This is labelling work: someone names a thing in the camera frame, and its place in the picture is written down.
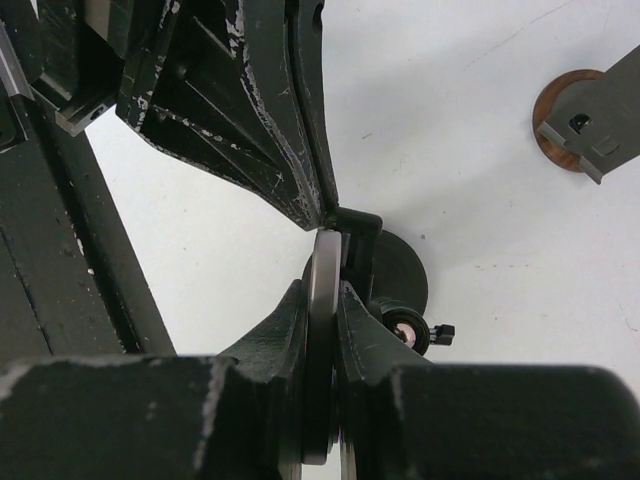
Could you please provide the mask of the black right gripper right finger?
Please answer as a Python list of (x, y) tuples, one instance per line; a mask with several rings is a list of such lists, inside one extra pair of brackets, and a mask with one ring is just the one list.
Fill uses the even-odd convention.
[(429, 362), (372, 316), (354, 287), (338, 288), (336, 371), (341, 475), (410, 479), (393, 373)]

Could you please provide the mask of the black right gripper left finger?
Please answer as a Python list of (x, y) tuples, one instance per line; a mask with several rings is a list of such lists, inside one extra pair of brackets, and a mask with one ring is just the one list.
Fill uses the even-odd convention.
[(274, 311), (234, 345), (237, 370), (255, 399), (257, 462), (262, 479), (302, 474), (302, 411), (307, 287), (294, 280)]

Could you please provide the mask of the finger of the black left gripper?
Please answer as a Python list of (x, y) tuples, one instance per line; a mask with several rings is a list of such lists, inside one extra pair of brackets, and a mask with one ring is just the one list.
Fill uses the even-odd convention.
[(324, 1), (288, 1), (287, 32), (293, 83), (304, 123), (324, 211), (339, 205), (326, 130), (322, 72)]
[(138, 1), (117, 116), (155, 149), (300, 228), (323, 202), (293, 83), (288, 1)]

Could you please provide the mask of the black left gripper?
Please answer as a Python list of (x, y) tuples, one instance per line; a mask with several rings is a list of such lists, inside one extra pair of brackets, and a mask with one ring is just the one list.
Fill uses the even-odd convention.
[(3, 1), (4, 88), (41, 102), (70, 137), (115, 105), (130, 43), (128, 1)]

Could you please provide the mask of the silver phone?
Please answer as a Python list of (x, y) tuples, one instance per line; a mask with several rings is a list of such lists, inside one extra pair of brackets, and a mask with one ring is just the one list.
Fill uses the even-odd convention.
[(330, 450), (333, 342), (341, 268), (341, 234), (316, 234), (309, 270), (302, 462), (323, 465)]

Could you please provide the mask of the grey stand with wooden base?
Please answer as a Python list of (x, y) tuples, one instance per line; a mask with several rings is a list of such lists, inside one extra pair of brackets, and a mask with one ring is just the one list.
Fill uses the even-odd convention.
[(639, 156), (639, 49), (607, 71), (579, 69), (551, 81), (538, 96), (532, 130), (556, 166), (596, 184)]

